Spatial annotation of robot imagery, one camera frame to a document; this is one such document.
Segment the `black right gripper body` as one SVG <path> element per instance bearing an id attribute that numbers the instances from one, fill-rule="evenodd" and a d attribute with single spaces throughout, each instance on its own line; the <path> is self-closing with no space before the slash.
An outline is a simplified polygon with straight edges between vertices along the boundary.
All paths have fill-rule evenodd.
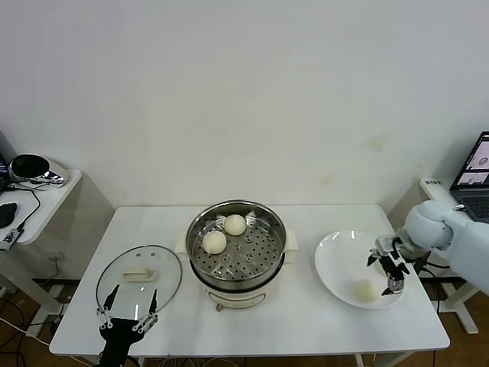
<path id="1" fill-rule="evenodd" d="M 379 236 L 375 241 L 376 248 L 381 256 L 390 256 L 394 260 L 400 259 L 398 247 L 402 244 L 402 239 L 397 235 Z"/>

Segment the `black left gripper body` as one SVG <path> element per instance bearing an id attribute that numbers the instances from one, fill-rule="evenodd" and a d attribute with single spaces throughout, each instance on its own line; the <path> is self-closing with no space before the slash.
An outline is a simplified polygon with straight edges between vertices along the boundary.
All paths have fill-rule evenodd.
<path id="1" fill-rule="evenodd" d="M 104 323 L 99 327 L 99 333 L 105 340 L 99 366 L 123 366 L 131 345 L 144 338 L 144 331 L 136 320 L 112 318 L 111 325 Z"/>

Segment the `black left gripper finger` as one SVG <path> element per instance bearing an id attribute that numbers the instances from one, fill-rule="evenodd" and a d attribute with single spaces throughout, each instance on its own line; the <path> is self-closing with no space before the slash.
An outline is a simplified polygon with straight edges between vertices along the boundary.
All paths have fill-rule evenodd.
<path id="1" fill-rule="evenodd" d="M 157 289 L 155 289 L 151 298 L 147 316 L 137 325 L 133 326 L 132 330 L 135 332 L 147 332 L 157 321 Z"/>
<path id="2" fill-rule="evenodd" d="M 112 292 L 106 297 L 102 306 L 98 306 L 96 309 L 97 317 L 99 318 L 99 329 L 106 330 L 113 327 L 112 320 L 114 317 L 111 314 L 112 306 L 115 301 L 120 285 L 117 284 Z"/>

